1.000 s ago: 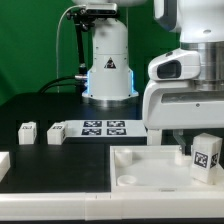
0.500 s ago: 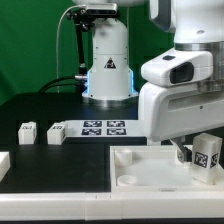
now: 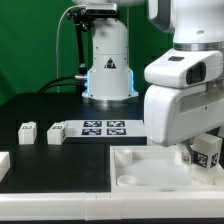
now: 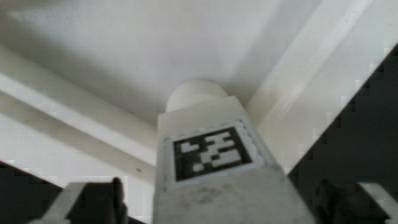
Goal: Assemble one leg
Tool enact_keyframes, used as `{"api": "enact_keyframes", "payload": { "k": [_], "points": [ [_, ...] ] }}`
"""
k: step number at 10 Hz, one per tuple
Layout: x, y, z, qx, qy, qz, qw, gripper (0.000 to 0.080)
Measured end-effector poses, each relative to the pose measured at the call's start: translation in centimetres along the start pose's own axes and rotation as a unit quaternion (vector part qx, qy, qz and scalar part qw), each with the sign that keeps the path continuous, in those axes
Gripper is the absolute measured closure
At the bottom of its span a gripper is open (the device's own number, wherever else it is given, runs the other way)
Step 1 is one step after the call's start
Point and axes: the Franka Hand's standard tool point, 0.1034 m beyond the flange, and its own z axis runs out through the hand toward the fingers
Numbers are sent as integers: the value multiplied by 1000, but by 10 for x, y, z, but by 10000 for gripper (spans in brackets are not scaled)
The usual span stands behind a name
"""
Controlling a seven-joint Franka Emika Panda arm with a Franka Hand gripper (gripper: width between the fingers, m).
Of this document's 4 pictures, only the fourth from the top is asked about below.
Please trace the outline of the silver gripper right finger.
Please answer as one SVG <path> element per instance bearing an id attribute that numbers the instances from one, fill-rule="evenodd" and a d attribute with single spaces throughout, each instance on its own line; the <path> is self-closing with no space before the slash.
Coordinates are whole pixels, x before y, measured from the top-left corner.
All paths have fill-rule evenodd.
<path id="1" fill-rule="evenodd" d="M 316 188 L 316 224 L 398 224 L 357 183 L 323 180 Z"/>

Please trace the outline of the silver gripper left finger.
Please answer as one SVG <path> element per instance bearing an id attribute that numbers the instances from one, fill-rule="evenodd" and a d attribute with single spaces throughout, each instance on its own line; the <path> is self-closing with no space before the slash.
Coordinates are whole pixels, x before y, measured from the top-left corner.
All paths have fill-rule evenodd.
<path id="1" fill-rule="evenodd" d="M 28 224 L 127 224 L 120 179 L 69 183 L 42 217 Z"/>

